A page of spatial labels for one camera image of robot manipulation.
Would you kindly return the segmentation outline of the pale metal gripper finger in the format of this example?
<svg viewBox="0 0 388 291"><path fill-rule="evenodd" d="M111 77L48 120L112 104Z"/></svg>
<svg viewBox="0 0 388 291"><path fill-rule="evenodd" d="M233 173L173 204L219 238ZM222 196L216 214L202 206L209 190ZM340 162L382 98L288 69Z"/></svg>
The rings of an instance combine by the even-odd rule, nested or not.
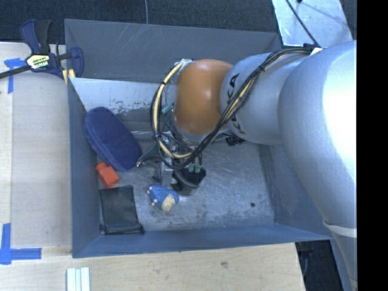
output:
<svg viewBox="0 0 388 291"><path fill-rule="evenodd" d="M153 179L160 183L167 189L171 189L171 180L173 178L174 170L169 166L165 165L163 162L156 162L156 170L153 175Z"/></svg>
<svg viewBox="0 0 388 291"><path fill-rule="evenodd" d="M157 144L152 145L145 153L143 153L136 162L137 167L142 167L148 162L159 160L159 147Z"/></svg>

